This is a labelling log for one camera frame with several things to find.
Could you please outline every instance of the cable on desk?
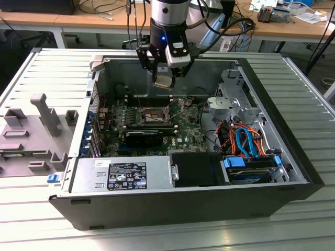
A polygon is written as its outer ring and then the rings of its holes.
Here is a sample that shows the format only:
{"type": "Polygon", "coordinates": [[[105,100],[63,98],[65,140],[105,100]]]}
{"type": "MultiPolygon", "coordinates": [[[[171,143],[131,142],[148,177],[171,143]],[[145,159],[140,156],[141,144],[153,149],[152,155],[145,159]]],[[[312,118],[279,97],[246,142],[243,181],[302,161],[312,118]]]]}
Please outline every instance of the cable on desk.
{"type": "MultiPolygon", "coordinates": [[[[85,13],[88,13],[88,14],[101,14],[101,13],[106,13],[106,12],[112,12],[113,10],[117,10],[117,9],[120,9],[120,8],[125,7],[125,5],[122,5],[122,6],[119,6],[119,7],[114,8],[114,9],[105,10],[105,11],[103,11],[103,12],[87,12],[87,11],[85,11],[85,10],[82,9],[82,6],[83,6],[83,4],[87,3],[88,1],[90,1],[90,0],[85,0],[84,2],[82,2],[81,4],[79,4],[79,9],[80,9],[82,12],[85,12],[85,13]]],[[[95,7],[95,8],[99,8],[99,7],[107,6],[107,5],[111,5],[111,4],[106,4],[106,5],[102,4],[102,5],[99,5],[99,6],[95,7]]]]}
{"type": "Polygon", "coordinates": [[[112,18],[111,18],[111,17],[106,17],[106,16],[102,16],[102,15],[100,15],[99,13],[97,13],[97,12],[98,12],[97,9],[98,9],[99,7],[102,7],[102,6],[113,5],[113,4],[115,4],[116,2],[117,2],[117,0],[115,0],[115,1],[114,1],[113,3],[111,3],[111,4],[101,4],[101,5],[97,6],[97,7],[94,7],[93,0],[91,0],[92,8],[93,8],[95,14],[96,14],[98,17],[102,17],[102,18],[105,18],[105,19],[108,19],[108,20],[112,20],[112,18]]]}
{"type": "MultiPolygon", "coordinates": [[[[236,12],[236,11],[233,11],[233,16],[232,16],[232,18],[234,18],[234,19],[238,19],[239,17],[238,16],[236,16],[236,14],[237,15],[240,15],[240,17],[241,18],[244,18],[245,16],[244,15],[242,15],[242,13],[241,13],[241,9],[239,8],[239,3],[236,1],[236,3],[235,3],[235,6],[236,6],[236,8],[237,8],[237,10],[238,10],[238,12],[236,12]]],[[[241,41],[239,44],[237,44],[238,43],[238,40],[240,39],[240,35],[238,36],[238,38],[237,38],[237,40],[235,41],[235,42],[232,42],[231,44],[232,44],[232,47],[228,50],[229,52],[230,51],[232,51],[232,50],[234,50],[234,51],[236,51],[237,50],[237,48],[239,48],[239,50],[241,50],[242,48],[245,48],[245,47],[248,47],[247,48],[247,52],[249,51],[249,47],[250,47],[250,44],[251,44],[251,41],[252,41],[252,35],[253,35],[253,31],[251,30],[250,31],[250,36],[247,38],[247,39],[245,39],[245,37],[244,37],[244,41],[241,41]]]]}
{"type": "MultiPolygon", "coordinates": [[[[320,46],[320,44],[321,44],[321,42],[322,42],[323,38],[324,38],[324,37],[325,37],[325,35],[326,35],[326,32],[327,32],[327,30],[328,30],[328,27],[329,27],[329,24],[330,24],[331,18],[332,18],[332,16],[333,16],[333,13],[334,13],[334,9],[335,9],[335,4],[334,4],[334,6],[333,6],[333,8],[332,8],[332,10],[331,10],[331,14],[330,14],[329,22],[327,23],[327,26],[326,26],[326,28],[325,28],[325,31],[324,31],[324,33],[323,33],[323,35],[322,35],[322,37],[321,37],[321,39],[320,39],[320,41],[319,41],[318,45],[316,46],[316,48],[315,48],[315,50],[314,50],[313,54],[310,56],[310,58],[309,58],[309,60],[308,60],[307,67],[308,67],[308,65],[309,65],[310,61],[312,60],[312,58],[313,58],[314,54],[315,54],[315,53],[316,53],[316,51],[318,50],[318,48],[319,48],[319,46],[320,46]]],[[[307,70],[307,67],[306,67],[306,70],[305,70],[305,72],[306,72],[306,76],[307,76],[307,75],[308,75],[308,73],[309,73],[309,70],[307,70]]]]}
{"type": "MultiPolygon", "coordinates": [[[[241,22],[241,26],[242,26],[242,30],[244,31],[244,25],[243,25],[242,22],[241,22]]],[[[244,40],[245,40],[245,33],[243,34],[243,37],[242,37],[241,47],[239,48],[239,50],[237,52],[240,52],[241,49],[243,48],[244,40]]]]}

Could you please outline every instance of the side panel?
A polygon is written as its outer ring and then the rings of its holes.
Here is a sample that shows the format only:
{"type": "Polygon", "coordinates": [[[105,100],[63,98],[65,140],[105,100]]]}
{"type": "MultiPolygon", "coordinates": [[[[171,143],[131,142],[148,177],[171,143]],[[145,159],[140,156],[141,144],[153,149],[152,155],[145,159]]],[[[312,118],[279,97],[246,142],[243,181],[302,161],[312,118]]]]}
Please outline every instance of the side panel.
{"type": "Polygon", "coordinates": [[[323,183],[320,175],[315,170],[313,164],[293,135],[293,132],[288,127],[286,121],[278,111],[276,105],[268,95],[248,61],[246,59],[240,59],[239,63],[243,68],[244,74],[247,76],[245,79],[249,81],[248,84],[250,84],[250,87],[254,90],[257,96],[256,98],[261,101],[260,105],[264,107],[265,111],[269,115],[271,123],[276,128],[300,171],[303,173],[307,181],[313,184],[313,186],[311,186],[311,188],[307,190],[299,199],[308,198],[317,190],[322,188],[325,183],[323,183]]]}
{"type": "Polygon", "coordinates": [[[49,202],[78,230],[270,216],[311,185],[149,195],[57,197],[49,202]]]}

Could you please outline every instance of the circuit board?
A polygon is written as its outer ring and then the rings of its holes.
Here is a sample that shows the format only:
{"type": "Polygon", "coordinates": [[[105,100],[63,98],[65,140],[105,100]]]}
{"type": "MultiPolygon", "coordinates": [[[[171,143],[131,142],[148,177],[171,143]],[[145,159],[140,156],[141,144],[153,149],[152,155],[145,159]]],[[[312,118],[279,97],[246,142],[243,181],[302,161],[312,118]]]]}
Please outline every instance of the circuit board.
{"type": "Polygon", "coordinates": [[[108,125],[105,124],[100,128],[102,134],[100,138],[104,143],[103,157],[168,155],[175,151],[206,152],[205,137],[198,123],[198,105],[184,106],[183,112],[181,112],[181,106],[180,102],[171,104],[169,114],[165,114],[171,119],[162,122],[159,121],[162,116],[162,107],[129,107],[123,100],[118,100],[108,108],[108,111],[106,110],[108,125]],[[146,115],[146,111],[155,117],[146,115]],[[153,127],[151,131],[165,133],[162,144],[156,147],[128,147],[125,137],[129,127],[132,126],[136,128],[134,130],[141,131],[145,120],[149,121],[146,125],[153,127]]]}

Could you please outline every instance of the white cable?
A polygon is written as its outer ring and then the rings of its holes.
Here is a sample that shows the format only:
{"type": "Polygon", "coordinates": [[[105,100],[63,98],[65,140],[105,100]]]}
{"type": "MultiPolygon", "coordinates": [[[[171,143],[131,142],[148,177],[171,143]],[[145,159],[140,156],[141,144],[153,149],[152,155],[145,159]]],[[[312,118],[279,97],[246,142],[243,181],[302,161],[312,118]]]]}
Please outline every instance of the white cable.
{"type": "Polygon", "coordinates": [[[259,124],[259,126],[260,126],[260,129],[262,130],[262,135],[263,135],[263,138],[264,138],[264,140],[265,140],[265,144],[266,144],[266,146],[267,146],[267,149],[271,149],[270,148],[270,146],[269,146],[269,143],[268,143],[268,141],[267,141],[267,139],[266,139],[266,135],[265,135],[265,132],[264,132],[264,130],[263,130],[263,127],[262,127],[262,125],[261,125],[261,123],[258,121],[258,124],[259,124]]]}
{"type": "Polygon", "coordinates": [[[335,79],[325,77],[325,78],[323,78],[323,79],[321,80],[321,82],[322,82],[324,85],[332,86],[332,85],[334,84],[334,82],[335,82],[335,79]]]}
{"type": "Polygon", "coordinates": [[[96,15],[97,15],[98,17],[106,18],[106,19],[108,19],[108,20],[113,20],[113,18],[112,18],[112,17],[105,17],[105,16],[101,16],[100,14],[97,14],[97,13],[96,13],[96,15]]]}
{"type": "Polygon", "coordinates": [[[304,4],[302,2],[290,2],[290,4],[302,4],[304,6],[306,6],[308,9],[310,9],[313,13],[316,12],[316,10],[313,10],[311,7],[309,7],[307,4],[304,4]]]}

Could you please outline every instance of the sticker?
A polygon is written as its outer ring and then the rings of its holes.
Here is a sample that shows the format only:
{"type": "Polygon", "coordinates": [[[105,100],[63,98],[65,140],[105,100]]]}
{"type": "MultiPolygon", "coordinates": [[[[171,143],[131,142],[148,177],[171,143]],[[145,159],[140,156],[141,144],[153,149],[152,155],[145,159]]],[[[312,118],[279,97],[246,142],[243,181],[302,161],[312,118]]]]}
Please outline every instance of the sticker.
{"type": "Polygon", "coordinates": [[[108,167],[110,160],[97,160],[94,162],[94,167],[108,167]]]}
{"type": "Polygon", "coordinates": [[[19,153],[19,154],[2,154],[1,155],[2,157],[5,157],[5,158],[12,158],[12,157],[23,157],[23,154],[19,153]]]}
{"type": "Polygon", "coordinates": [[[167,72],[168,68],[167,67],[157,67],[158,72],[167,72]]]}
{"type": "Polygon", "coordinates": [[[108,190],[146,189],[147,164],[108,163],[108,190]]]}

